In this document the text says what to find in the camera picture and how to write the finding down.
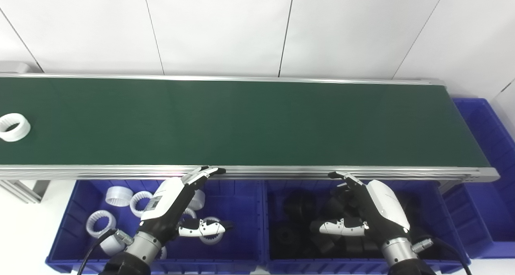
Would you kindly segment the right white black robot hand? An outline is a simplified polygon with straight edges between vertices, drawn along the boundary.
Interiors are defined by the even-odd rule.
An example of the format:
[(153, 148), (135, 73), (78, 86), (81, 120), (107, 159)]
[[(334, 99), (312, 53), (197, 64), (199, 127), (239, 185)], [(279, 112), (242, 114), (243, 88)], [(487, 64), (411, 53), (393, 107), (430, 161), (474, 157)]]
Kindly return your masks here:
[(410, 223), (396, 194), (388, 185), (378, 180), (363, 183), (352, 174), (342, 171), (330, 172), (328, 176), (342, 179), (342, 186), (348, 187), (354, 194), (359, 217), (313, 221), (310, 224), (312, 232), (364, 236), (379, 247), (403, 243), (412, 249)]

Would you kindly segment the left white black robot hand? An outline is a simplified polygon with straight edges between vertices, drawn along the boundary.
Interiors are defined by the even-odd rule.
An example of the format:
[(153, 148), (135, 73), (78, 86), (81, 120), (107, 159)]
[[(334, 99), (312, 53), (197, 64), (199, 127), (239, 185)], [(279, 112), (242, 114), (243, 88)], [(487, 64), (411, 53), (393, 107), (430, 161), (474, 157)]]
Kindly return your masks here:
[(224, 168), (205, 165), (182, 178), (169, 178), (162, 182), (144, 209), (136, 234), (166, 244), (178, 236), (206, 237), (232, 230), (234, 223), (231, 221), (199, 218), (181, 220), (195, 192), (209, 177), (225, 172)]

